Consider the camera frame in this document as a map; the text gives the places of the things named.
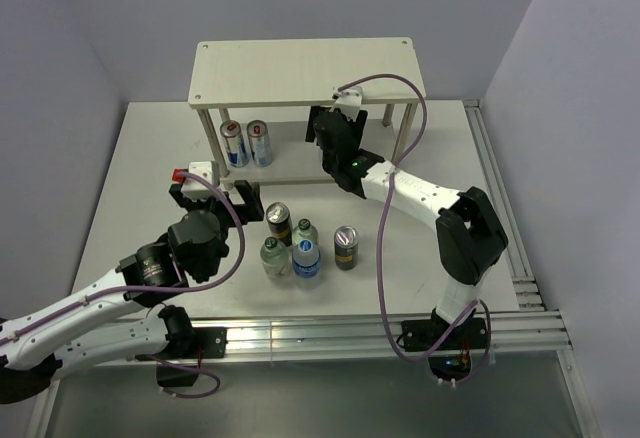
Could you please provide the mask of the Pocari Sweat bottle blue cap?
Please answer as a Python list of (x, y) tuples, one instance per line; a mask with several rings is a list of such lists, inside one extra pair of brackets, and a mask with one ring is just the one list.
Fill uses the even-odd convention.
[(299, 286), (313, 289), (320, 282), (321, 254), (317, 245), (303, 239), (292, 250), (292, 266)]

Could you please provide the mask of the dark can yellow band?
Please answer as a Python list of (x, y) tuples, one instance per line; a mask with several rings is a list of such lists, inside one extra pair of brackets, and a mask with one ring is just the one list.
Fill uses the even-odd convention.
[(357, 266), (359, 235), (353, 226), (344, 225), (334, 233), (334, 259), (336, 266), (348, 271)]

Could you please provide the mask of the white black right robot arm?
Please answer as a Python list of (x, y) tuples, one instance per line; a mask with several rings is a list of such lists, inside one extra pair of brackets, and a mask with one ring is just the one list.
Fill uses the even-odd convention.
[(376, 237), (378, 300), (390, 334), (384, 295), (382, 245), (390, 208), (395, 208), (435, 233), (439, 258), (448, 274), (445, 290), (431, 320), (435, 341), (452, 348), (468, 332), (466, 320), (479, 305), (479, 291), (487, 272), (506, 250), (509, 240), (487, 194), (444, 188), (400, 170), (391, 161), (361, 147), (367, 113), (355, 120), (340, 110), (313, 106), (305, 140), (321, 150), (321, 165), (343, 191), (383, 204)]

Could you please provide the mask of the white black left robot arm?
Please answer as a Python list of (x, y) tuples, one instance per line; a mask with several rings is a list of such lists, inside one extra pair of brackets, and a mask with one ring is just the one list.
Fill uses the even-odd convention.
[(259, 184), (238, 180), (234, 187), (239, 204), (210, 179), (177, 170), (169, 193), (185, 213), (166, 233), (84, 289), (2, 321), (1, 402), (25, 401), (76, 370), (127, 355), (166, 363), (190, 353), (188, 315), (167, 300), (228, 281), (242, 262), (218, 273), (230, 229), (242, 234), (264, 218)]

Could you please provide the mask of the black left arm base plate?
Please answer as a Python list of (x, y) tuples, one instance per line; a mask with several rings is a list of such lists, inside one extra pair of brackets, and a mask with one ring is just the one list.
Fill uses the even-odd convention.
[[(134, 355), (136, 362), (149, 362), (157, 366), (155, 377), (161, 391), (183, 399), (201, 398), (215, 393), (221, 386), (221, 379), (204, 369), (204, 361), (225, 356), (227, 329), (188, 326), (171, 329), (164, 337), (166, 343), (158, 352)], [(193, 387), (201, 376), (211, 378), (213, 388), (209, 391), (186, 393), (185, 389)]]

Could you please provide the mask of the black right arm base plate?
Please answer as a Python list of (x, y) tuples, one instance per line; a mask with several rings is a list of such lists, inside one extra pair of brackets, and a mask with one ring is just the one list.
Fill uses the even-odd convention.
[[(448, 324), (438, 317), (404, 320), (396, 343), (406, 352), (424, 352), (441, 338), (447, 328)], [(447, 335), (438, 351), (480, 350), (485, 348), (487, 341), (486, 321), (482, 317), (471, 316)]]

